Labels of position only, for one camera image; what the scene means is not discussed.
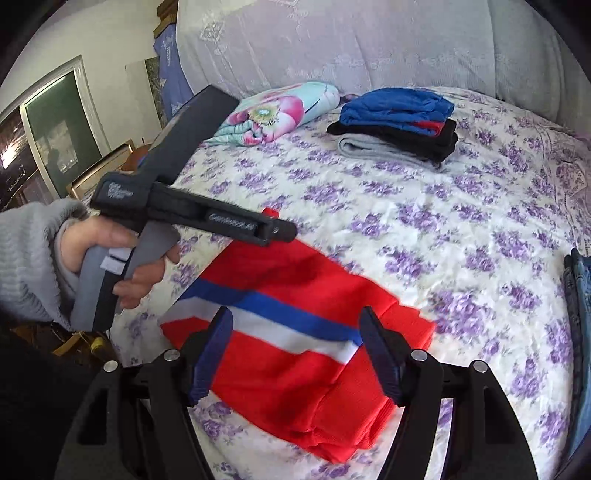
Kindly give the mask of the left hand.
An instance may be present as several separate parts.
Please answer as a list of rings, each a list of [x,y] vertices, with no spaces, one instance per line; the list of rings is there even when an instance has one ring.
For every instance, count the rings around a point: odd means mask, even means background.
[[[64,267],[77,274],[88,249],[93,246],[111,248],[134,248],[138,243],[135,233],[124,226],[101,216],[94,216],[74,223],[63,233],[59,242]],[[113,294],[120,299],[123,309],[134,309],[146,297],[152,287],[164,276],[166,262],[177,264],[180,249],[174,245],[158,260],[135,269],[132,277],[113,287]]]

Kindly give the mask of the grey sweater left forearm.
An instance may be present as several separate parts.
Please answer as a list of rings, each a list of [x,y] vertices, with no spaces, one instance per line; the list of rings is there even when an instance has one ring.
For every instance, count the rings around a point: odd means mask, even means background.
[[[65,231],[87,213],[71,199],[1,213],[1,320],[55,323],[71,331],[78,277],[58,252]]]

